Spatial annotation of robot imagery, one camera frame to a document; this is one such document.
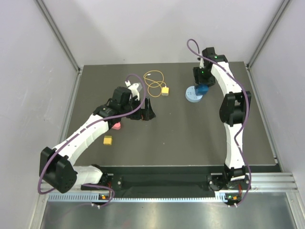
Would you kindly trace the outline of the dark blue cube socket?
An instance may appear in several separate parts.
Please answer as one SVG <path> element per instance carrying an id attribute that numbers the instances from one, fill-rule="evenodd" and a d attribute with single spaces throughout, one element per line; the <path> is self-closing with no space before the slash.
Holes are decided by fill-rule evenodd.
<path id="1" fill-rule="evenodd" d="M 206 84 L 198 84 L 194 87 L 195 89 L 195 94 L 197 96 L 200 96 L 200 95 L 205 95 L 208 90 L 209 90 L 209 86 L 207 86 Z"/>

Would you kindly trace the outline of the yellow cube plug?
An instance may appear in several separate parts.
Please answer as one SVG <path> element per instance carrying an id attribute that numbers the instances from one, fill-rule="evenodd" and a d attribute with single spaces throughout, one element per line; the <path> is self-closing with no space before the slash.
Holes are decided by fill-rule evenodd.
<path id="1" fill-rule="evenodd" d="M 105 135 L 103 139 L 103 144 L 106 146 L 112 145 L 112 136 Z"/>

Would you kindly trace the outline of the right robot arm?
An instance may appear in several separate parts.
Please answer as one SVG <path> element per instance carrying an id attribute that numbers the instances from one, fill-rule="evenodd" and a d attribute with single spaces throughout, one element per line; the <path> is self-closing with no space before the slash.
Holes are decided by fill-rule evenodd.
<path id="1" fill-rule="evenodd" d="M 243 124 L 250 107 L 251 93 L 243 92 L 234 80 L 224 55 L 217 55 L 213 47 L 205 48 L 200 65 L 193 68 L 195 94 L 203 96 L 216 83 L 224 95 L 219 110 L 221 122 L 226 130 L 227 153 L 221 177 L 212 176 L 209 186 L 212 189 L 233 189 L 242 183 L 248 183 L 246 163 L 242 156 Z"/>

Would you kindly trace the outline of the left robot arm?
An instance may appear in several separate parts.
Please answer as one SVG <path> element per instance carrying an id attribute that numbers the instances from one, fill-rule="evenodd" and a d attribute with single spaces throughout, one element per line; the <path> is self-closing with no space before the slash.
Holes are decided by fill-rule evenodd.
<path id="1" fill-rule="evenodd" d="M 60 193 L 68 192 L 75 185 L 93 184 L 97 189 L 105 188 L 108 178 L 100 167 L 91 165 L 75 169 L 73 166 L 97 138 L 122 118 L 143 121 L 155 118 L 149 97 L 140 99 L 141 90 L 140 83 L 117 87 L 112 98 L 98 106 L 70 137 L 53 148 L 44 148 L 40 155 L 39 183 L 45 181 Z"/>

